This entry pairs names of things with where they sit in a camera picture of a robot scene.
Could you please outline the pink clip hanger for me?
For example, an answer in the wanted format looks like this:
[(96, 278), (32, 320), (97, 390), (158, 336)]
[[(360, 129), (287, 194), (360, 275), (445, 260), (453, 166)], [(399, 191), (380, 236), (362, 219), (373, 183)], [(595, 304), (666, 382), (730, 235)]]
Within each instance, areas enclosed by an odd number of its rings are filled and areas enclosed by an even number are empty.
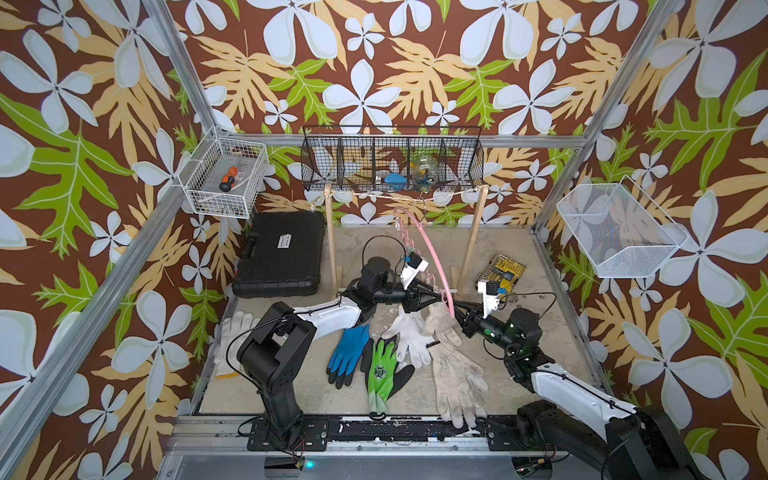
[(443, 285), (442, 292), (446, 295), (446, 300), (447, 300), (447, 305), (448, 305), (448, 310), (449, 310), (449, 316), (452, 319), (455, 319), (456, 315), (455, 315), (455, 305), (454, 305), (453, 295), (452, 295), (452, 293), (450, 291), (450, 285), (449, 285), (449, 282), (447, 280), (447, 276), (446, 276), (445, 270), (443, 269), (443, 266), (442, 266), (442, 263), (441, 263), (441, 261), (439, 259), (439, 256), (438, 256), (438, 254), (437, 254), (437, 252), (436, 252), (436, 250), (435, 250), (435, 248), (434, 248), (434, 246), (433, 246), (433, 244), (432, 244), (428, 234), (426, 233), (422, 222), (420, 220), (418, 220), (417, 217), (411, 211), (409, 211), (409, 210), (407, 210), (407, 209), (405, 209), (403, 207), (396, 206), (394, 208), (394, 212), (395, 213), (405, 214), (412, 221), (413, 225), (417, 228), (417, 230), (421, 234), (422, 239), (424, 240), (424, 242), (425, 242), (425, 244), (426, 244), (426, 246), (427, 246), (427, 248), (428, 248), (428, 250), (429, 250), (429, 252), (431, 254), (431, 257), (432, 257), (432, 259), (434, 261), (434, 264), (435, 264), (435, 266), (437, 268), (437, 271), (438, 271), (438, 274), (439, 274), (439, 278), (440, 278), (440, 280), (442, 282), (442, 285)]

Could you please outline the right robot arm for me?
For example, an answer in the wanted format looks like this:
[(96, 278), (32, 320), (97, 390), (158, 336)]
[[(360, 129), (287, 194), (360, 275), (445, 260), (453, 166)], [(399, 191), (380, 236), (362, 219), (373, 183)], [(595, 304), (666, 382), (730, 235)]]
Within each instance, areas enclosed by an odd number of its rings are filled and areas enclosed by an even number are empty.
[(620, 400), (573, 376), (542, 351), (539, 314), (517, 308), (502, 322), (479, 303), (459, 301), (454, 309), (463, 334), (500, 347), (512, 380), (539, 397), (518, 410), (518, 440), (561, 448), (602, 479), (702, 478), (661, 409)]

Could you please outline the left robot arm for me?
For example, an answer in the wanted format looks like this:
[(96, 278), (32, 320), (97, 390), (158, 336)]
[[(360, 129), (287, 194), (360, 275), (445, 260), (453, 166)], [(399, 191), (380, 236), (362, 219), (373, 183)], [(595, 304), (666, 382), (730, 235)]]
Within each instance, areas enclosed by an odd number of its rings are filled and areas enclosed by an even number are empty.
[(426, 260), (411, 253), (396, 276), (388, 260), (372, 257), (337, 299), (301, 311), (276, 302), (256, 326), (237, 335), (241, 344), (236, 359), (261, 396), (268, 442), (281, 449), (300, 443), (308, 425), (293, 381), (313, 341), (336, 331), (342, 338), (328, 365), (331, 383), (348, 385), (355, 370), (361, 370), (370, 414), (386, 415), (387, 400), (410, 380), (418, 364), (402, 366), (397, 359), (403, 334), (373, 341), (367, 322), (380, 304), (397, 304), (407, 313), (417, 313), (440, 300), (440, 294), (418, 278), (427, 266)]

